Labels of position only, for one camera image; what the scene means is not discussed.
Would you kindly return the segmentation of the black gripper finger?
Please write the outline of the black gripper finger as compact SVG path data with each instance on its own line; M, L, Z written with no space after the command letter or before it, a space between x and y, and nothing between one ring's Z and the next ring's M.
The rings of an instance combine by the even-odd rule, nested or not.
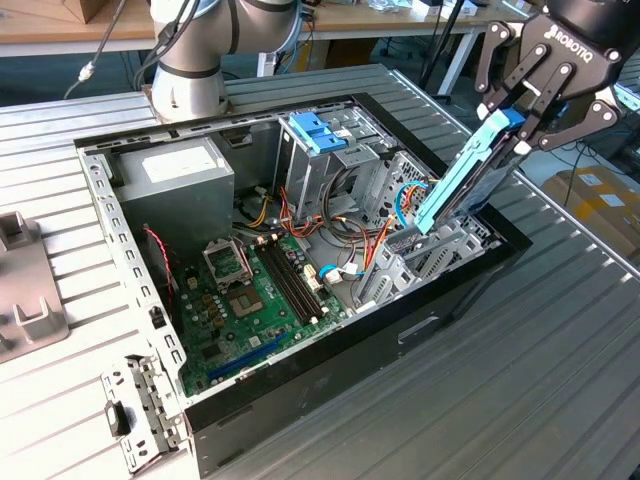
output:
M563 62L542 82L528 107L514 135L514 152L549 151L612 127L620 117L611 83L598 83L586 69Z
M524 94L524 82L549 55L545 43L526 50L523 29L522 22L504 21L493 21L487 28L475 79L475 90L483 95L476 109L480 120L514 105Z

